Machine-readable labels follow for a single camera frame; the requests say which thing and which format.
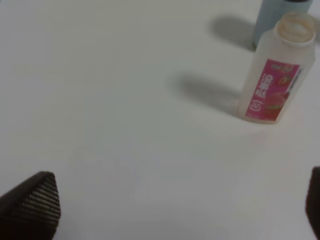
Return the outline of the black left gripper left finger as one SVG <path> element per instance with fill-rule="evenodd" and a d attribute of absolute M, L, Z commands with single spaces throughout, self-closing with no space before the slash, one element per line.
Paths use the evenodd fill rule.
<path fill-rule="evenodd" d="M 40 171 L 0 197 L 2 240 L 52 240 L 61 218 L 54 173 Z"/>

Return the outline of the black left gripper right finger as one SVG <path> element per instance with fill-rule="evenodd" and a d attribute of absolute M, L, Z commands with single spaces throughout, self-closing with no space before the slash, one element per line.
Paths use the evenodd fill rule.
<path fill-rule="evenodd" d="M 305 201 L 305 212 L 317 240 L 320 239 L 320 167 L 312 169 Z"/>

